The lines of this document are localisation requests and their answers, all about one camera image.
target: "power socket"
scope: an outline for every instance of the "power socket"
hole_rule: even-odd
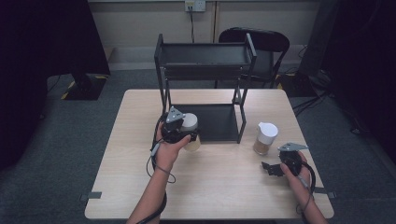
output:
[[[184,3],[184,10],[187,12],[190,11],[189,7],[194,12],[204,12],[206,10],[206,0],[185,0]]]

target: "gray carpet floor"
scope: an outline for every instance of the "gray carpet floor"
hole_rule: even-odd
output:
[[[49,87],[57,78],[49,79]],[[129,89],[157,89],[155,72],[114,71],[97,101],[61,100],[72,80],[68,75],[61,76],[48,94],[45,118],[23,157],[17,165],[0,172],[0,224],[125,222],[88,220],[84,216],[85,202],[79,198],[92,189],[123,94]],[[182,87],[213,88],[213,82],[173,86]],[[290,103],[297,105],[308,99],[290,98]],[[335,215],[330,223],[395,223],[396,179],[392,170],[378,157],[373,139],[349,131],[350,119],[336,99],[324,98],[297,119],[324,186],[336,193],[331,199]]]

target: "black chair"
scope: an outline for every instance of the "black chair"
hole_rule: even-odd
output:
[[[274,87],[277,71],[282,63],[283,57],[289,49],[290,42],[287,37],[275,31],[234,27],[220,34],[219,43],[244,42],[247,33],[250,34],[257,53],[251,80],[262,82],[262,87],[264,87],[267,82],[271,82],[270,88],[272,89]],[[280,53],[275,64],[274,52]],[[247,73],[248,67],[244,67],[241,78],[247,79]]]

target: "cup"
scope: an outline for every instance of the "cup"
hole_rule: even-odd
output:
[[[194,131],[197,128],[198,128],[198,118],[192,113],[187,113],[185,118],[183,119],[183,124],[181,125],[180,130],[182,132],[186,132],[186,131]],[[189,142],[186,146],[184,146],[184,149],[188,151],[195,151],[200,146],[201,146],[201,140],[198,134],[196,140]]]
[[[268,150],[276,139],[277,133],[278,130],[274,124],[260,122],[256,142],[253,145],[253,149],[259,155],[268,154]]]

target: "light wood tabletop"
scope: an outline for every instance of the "light wood tabletop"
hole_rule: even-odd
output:
[[[171,94],[173,104],[229,104],[233,98],[233,90],[171,90]],[[288,142],[306,145],[285,92],[249,90],[244,108],[247,126],[240,144],[202,143],[196,151],[180,151],[172,170],[177,181],[167,186],[162,219],[300,218],[286,177],[269,176],[261,165],[280,163],[277,148]],[[87,218],[129,217],[149,182],[146,164],[162,109],[159,90],[125,92],[92,188],[102,195],[89,199]],[[265,156],[252,148],[261,121],[279,129]],[[317,187],[323,187],[309,150],[302,152],[316,171]],[[323,215],[332,217],[328,195],[314,197]]]

